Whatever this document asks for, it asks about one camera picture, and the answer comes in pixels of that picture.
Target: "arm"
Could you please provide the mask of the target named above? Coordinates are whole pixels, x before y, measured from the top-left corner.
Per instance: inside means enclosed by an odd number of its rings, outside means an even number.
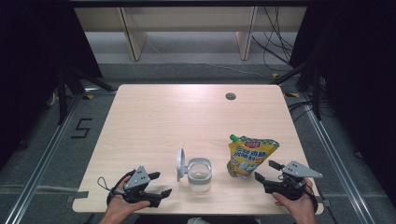
[[[122,189],[125,183],[131,177],[125,177],[118,188]],[[121,195],[115,195],[108,204],[107,210],[100,221],[101,224],[116,224],[121,223],[128,218],[133,212],[149,206],[148,201],[138,203],[127,203],[123,200]]]
[[[306,182],[306,185],[309,186],[312,189],[312,182],[308,179],[304,179]],[[306,187],[306,190],[308,192],[311,191],[309,187]],[[314,212],[314,205],[311,202],[311,199],[309,198],[308,195],[305,193],[303,196],[296,200],[296,201],[291,201],[285,196],[274,192],[273,197],[277,199],[277,202],[275,202],[276,205],[278,206],[285,206],[289,213],[293,216],[294,221],[298,224],[315,224],[316,219],[315,219],[315,212]]]

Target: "wooden tabletop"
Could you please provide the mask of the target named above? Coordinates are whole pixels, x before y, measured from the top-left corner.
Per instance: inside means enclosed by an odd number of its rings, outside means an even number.
[[[227,93],[236,98],[229,100]],[[251,175],[231,177],[229,136],[274,139],[280,147],[269,160],[307,165],[281,89],[276,85],[122,85],[107,115],[90,164],[75,199],[76,212],[105,212],[108,191],[97,184],[102,176],[112,188],[126,173],[144,165],[148,173],[161,172],[146,192],[173,189],[158,208],[141,214],[265,215],[284,214],[275,199]],[[211,161],[211,188],[193,193],[185,175],[177,182],[177,151],[184,148],[186,163],[204,157]],[[280,172],[265,161],[256,170],[279,181]],[[323,211],[320,204],[318,213]]]

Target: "person's left hand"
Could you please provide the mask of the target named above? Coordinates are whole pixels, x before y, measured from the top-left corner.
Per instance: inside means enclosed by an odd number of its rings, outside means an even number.
[[[130,179],[130,176],[125,177],[117,186],[123,189],[124,185]],[[100,221],[101,224],[121,223],[127,219],[133,212],[149,206],[149,201],[141,201],[138,203],[127,203],[121,195],[115,195],[108,204],[107,210]]]

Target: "floor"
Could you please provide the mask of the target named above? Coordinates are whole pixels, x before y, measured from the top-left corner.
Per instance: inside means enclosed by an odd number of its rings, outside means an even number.
[[[86,35],[104,79],[114,86],[131,81],[160,81],[159,74],[164,68],[166,72],[173,71],[176,74],[174,77],[163,77],[169,78],[170,82],[175,82],[175,78],[184,78],[186,82],[241,80],[256,84],[269,83],[273,76],[290,70],[289,66],[272,54],[264,53],[254,41],[251,43],[248,60],[242,61],[233,33],[149,33],[137,62],[131,61],[122,33]],[[258,42],[266,44],[263,33],[255,33],[254,36]],[[295,33],[282,34],[290,44],[293,44],[295,36]],[[284,60],[288,59],[282,48],[274,45],[268,48]],[[145,77],[133,77],[128,72],[129,69],[135,69],[137,74],[145,74]],[[193,79],[186,71],[202,71],[202,76],[206,79]],[[221,74],[226,74],[224,76],[227,77],[214,78]],[[282,84],[282,91],[296,93],[294,84],[297,79],[298,76]],[[59,108],[55,102],[37,120],[26,139],[29,147],[16,151],[1,171],[0,221],[7,223],[15,218],[15,223],[95,223],[100,219],[101,214],[93,216],[75,213],[71,204],[77,196],[75,193],[105,121],[103,118],[111,107],[114,93],[101,91],[90,83],[84,82],[84,85],[90,96],[84,96],[80,101],[75,98],[69,101],[73,117],[67,121],[67,126],[57,125]],[[285,98],[288,105],[300,105],[308,99],[309,92],[300,92],[299,97]],[[354,155],[353,143],[332,110],[325,103],[321,104],[322,121],[317,121],[309,106],[300,105],[294,109],[291,106],[290,113],[310,167],[320,170],[325,176],[317,181],[322,199],[327,204],[325,212],[318,215],[318,222],[394,223],[396,209],[375,181],[364,160]],[[89,137],[84,141],[70,140],[79,134],[75,127],[83,118],[95,120],[89,124]],[[129,223],[133,223],[134,218],[136,217],[131,217]],[[256,218],[260,223],[292,222],[290,216]]]

